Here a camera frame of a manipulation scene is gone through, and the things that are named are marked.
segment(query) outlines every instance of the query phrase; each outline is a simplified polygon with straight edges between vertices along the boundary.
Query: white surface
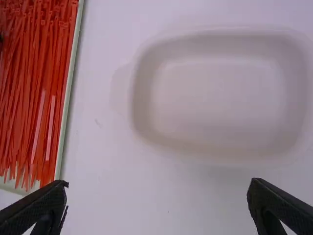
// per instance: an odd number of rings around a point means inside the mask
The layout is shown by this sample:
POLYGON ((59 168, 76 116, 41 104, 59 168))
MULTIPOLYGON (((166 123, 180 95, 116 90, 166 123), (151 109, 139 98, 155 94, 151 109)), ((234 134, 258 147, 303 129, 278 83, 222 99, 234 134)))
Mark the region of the white surface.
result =
POLYGON ((294 161, 311 141, 303 127, 313 126, 313 51, 300 38, 257 26, 154 38, 126 77, 127 118, 147 144, 179 159, 230 166, 294 161))
MULTIPOLYGON (((180 163, 138 139, 109 102, 115 71, 171 25, 274 24, 312 39, 312 7, 309 0, 87 1, 64 152, 70 207, 62 234, 256 234, 246 203, 255 176, 313 205, 312 152, 266 169, 180 163)), ((0 206, 17 199, 1 192, 0 206)))

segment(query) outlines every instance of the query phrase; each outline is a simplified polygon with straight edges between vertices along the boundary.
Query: white plastic tray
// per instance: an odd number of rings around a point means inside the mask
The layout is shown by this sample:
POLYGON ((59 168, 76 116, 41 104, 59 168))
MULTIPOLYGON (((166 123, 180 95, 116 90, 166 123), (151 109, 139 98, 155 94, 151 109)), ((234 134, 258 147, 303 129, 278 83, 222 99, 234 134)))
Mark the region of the white plastic tray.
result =
POLYGON ((134 60, 127 119, 166 155, 259 167, 293 162, 312 142, 312 47, 297 32, 180 30, 134 60))
MULTIPOLYGON (((79 0, 77 19, 76 19, 76 25, 75 25, 75 32, 74 32, 74 40, 73 40, 73 46, 72 46, 72 53, 71 53, 71 57, 70 57, 68 77, 67 77, 67 87, 66 87, 66 93, 65 93, 65 99, 64 99, 61 131, 60 131, 60 137, 59 137, 57 161, 56 161, 55 174, 54 174, 55 180, 60 179, 60 173, 61 173, 63 146, 64 146, 64 140, 65 140, 66 124, 67 124, 67 112, 68 112, 70 91, 71 91, 72 80, 73 80, 73 72, 74 72, 74 66, 75 66, 77 43, 78 43, 78 38, 79 38, 79 31, 80 31, 80 24, 81 24, 81 19, 82 19, 83 7, 84 7, 84 0, 79 0)), ((20 185, 17 189, 15 189, 15 180, 8 180, 7 179, 7 182, 5 184, 3 183, 3 181, 4 181, 4 177, 0 177, 0 189, 10 191, 13 193, 17 193, 20 195, 27 195, 29 193, 32 193, 33 191, 36 191, 40 187, 40 182, 36 181, 34 187, 32 189, 30 189, 28 192, 26 192, 25 188, 21 188, 22 180, 21 180, 20 185)))

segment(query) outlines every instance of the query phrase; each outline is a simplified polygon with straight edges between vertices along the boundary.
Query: white table surface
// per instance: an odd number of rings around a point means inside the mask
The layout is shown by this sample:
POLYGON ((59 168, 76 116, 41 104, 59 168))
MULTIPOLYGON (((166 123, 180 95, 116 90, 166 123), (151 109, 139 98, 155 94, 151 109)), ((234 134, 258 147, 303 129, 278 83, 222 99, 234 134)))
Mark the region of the white table surface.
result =
MULTIPOLYGON (((231 169, 164 158, 110 105, 115 71, 171 25, 269 24, 313 39, 310 0, 87 0, 62 178, 70 182, 62 234, 256 234, 246 191, 262 177, 313 205, 313 151, 291 165, 231 169)), ((20 196, 0 192, 3 208, 20 196)))

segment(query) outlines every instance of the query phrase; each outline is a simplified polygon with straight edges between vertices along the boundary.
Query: rectangular tray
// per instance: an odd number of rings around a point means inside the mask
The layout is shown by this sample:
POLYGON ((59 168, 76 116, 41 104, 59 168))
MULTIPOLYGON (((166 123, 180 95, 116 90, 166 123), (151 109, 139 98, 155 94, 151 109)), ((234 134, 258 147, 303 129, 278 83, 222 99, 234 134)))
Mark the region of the rectangular tray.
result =
MULTIPOLYGON (((82 19, 83 7, 84 7, 84 0, 79 0, 77 18, 76 18, 76 24, 75 24, 74 39, 73 39, 73 45, 72 45, 72 53, 70 56, 68 76, 67 76, 67 87, 66 87, 64 106, 63 106, 63 114, 62 114, 61 130, 60 130, 60 136, 59 136, 57 161, 56 161, 55 173, 54 173, 54 179, 55 180, 60 179, 60 173, 61 173, 63 147, 64 147, 64 140, 65 140, 66 125, 67 125, 67 112, 68 112, 70 92, 71 92, 72 81, 73 81, 73 73, 74 73, 74 66, 75 66, 77 44, 78 44, 78 38, 79 38, 79 32, 80 32, 80 24, 81 24, 81 19, 82 19)), ((21 188, 22 180, 20 180, 20 184, 19 184, 17 189, 15 189, 15 180, 8 180, 7 179, 5 184, 3 182, 4 182, 4 176, 0 177, 0 189, 5 190, 5 191, 9 191, 9 192, 13 192, 13 193, 16 193, 19 195, 23 195, 23 196, 28 195, 28 194, 38 190, 40 187, 40 182, 35 181, 34 187, 31 188, 28 192, 26 192, 24 188, 21 188)))

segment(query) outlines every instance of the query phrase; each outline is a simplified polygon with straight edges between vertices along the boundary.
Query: bundle of cable ties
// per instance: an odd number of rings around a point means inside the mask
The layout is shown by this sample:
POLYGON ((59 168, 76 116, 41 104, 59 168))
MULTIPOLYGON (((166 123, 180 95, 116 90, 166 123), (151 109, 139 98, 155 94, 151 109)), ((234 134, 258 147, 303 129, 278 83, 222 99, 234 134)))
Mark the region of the bundle of cable ties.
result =
POLYGON ((54 180, 77 0, 0 0, 0 176, 54 180))

